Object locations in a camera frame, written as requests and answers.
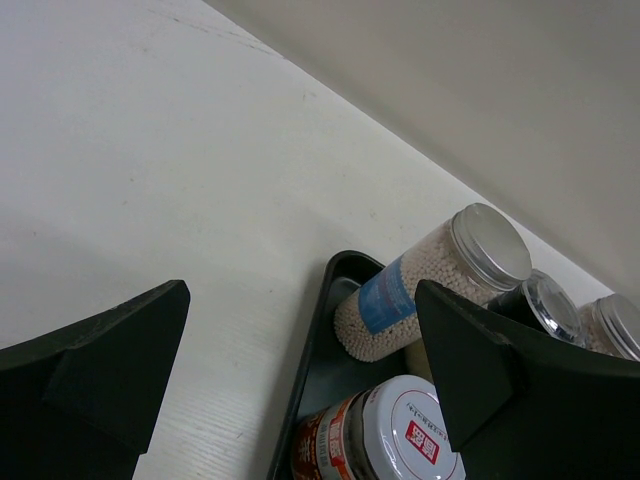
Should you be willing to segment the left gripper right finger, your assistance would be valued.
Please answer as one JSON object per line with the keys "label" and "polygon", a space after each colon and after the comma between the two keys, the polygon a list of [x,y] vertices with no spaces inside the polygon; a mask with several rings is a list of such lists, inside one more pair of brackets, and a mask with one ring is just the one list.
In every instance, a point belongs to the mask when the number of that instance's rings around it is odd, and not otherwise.
{"label": "left gripper right finger", "polygon": [[415,304],[469,479],[636,479],[639,365],[570,345],[429,280]]}

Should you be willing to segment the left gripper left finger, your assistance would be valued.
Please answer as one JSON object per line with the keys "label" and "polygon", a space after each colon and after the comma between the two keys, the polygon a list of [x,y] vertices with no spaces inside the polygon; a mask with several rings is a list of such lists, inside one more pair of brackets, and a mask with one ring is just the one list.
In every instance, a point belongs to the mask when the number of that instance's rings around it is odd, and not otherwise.
{"label": "left gripper left finger", "polygon": [[171,280],[1,351],[4,479],[130,479],[150,446],[189,311]]}

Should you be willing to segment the clear lid pepper shaker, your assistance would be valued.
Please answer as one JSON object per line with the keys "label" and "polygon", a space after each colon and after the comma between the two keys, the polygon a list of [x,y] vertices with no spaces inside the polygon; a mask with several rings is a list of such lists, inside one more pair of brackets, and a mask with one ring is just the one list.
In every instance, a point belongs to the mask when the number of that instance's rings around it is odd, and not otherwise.
{"label": "clear lid pepper shaker", "polygon": [[551,276],[538,269],[533,269],[518,287],[484,307],[555,339],[586,346],[586,329],[574,302]]}

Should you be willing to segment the white lid small spice jar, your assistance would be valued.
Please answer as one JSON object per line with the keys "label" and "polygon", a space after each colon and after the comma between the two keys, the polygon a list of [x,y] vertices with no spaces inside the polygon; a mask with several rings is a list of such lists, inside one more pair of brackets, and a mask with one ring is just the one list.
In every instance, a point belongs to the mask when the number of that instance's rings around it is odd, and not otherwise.
{"label": "white lid small spice jar", "polygon": [[395,376],[307,416],[293,437],[295,479],[464,479],[435,386]]}

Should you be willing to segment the white cap blue label bottle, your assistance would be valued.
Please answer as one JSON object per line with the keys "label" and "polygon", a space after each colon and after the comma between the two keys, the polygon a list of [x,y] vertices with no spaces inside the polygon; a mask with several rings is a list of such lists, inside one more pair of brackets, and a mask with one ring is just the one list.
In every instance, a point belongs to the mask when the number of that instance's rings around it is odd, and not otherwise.
{"label": "white cap blue label bottle", "polygon": [[596,299],[578,310],[588,350],[639,361],[639,308],[619,294]]}

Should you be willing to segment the silver lid salt jar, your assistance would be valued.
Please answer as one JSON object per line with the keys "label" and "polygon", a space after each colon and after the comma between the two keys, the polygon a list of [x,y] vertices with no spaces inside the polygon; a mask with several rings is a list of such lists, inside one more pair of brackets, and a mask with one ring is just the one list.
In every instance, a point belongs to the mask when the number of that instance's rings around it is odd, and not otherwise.
{"label": "silver lid salt jar", "polygon": [[378,361],[421,338],[417,285],[435,281],[480,306],[528,279],[532,260],[515,227],[474,203],[420,239],[335,310],[337,339],[353,358]]}

